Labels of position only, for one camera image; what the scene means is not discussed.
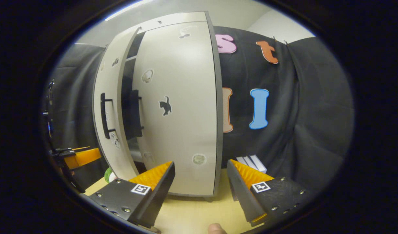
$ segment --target open cabinet door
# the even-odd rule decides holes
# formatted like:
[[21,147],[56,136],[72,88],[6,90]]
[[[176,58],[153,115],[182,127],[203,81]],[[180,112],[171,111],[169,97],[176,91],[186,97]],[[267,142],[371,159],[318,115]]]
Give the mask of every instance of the open cabinet door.
[[172,23],[166,17],[160,27],[140,30],[144,35],[132,57],[132,92],[141,98],[143,126],[137,141],[147,169],[174,161],[171,194],[211,197],[223,134],[216,38],[207,12],[173,14]]
[[122,120],[121,85],[125,59],[139,28],[118,34],[108,45],[98,69],[93,92],[93,117],[99,146],[117,177],[138,175]]

